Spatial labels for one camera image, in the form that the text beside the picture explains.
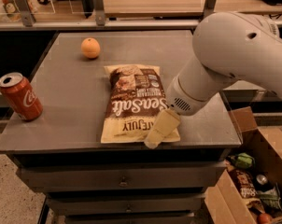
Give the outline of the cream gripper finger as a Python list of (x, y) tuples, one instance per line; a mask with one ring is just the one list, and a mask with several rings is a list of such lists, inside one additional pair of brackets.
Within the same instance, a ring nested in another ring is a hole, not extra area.
[(145, 145), (156, 148), (179, 124), (180, 116), (176, 111), (171, 108), (162, 110), (145, 138)]

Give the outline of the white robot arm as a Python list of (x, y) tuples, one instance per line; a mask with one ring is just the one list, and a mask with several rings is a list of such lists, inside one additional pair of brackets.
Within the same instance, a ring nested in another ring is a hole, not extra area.
[(192, 57), (173, 78), (145, 145), (151, 149), (201, 110), (218, 92), (239, 80), (282, 99), (282, 38), (274, 21), (259, 15), (218, 12), (204, 18), (192, 38)]

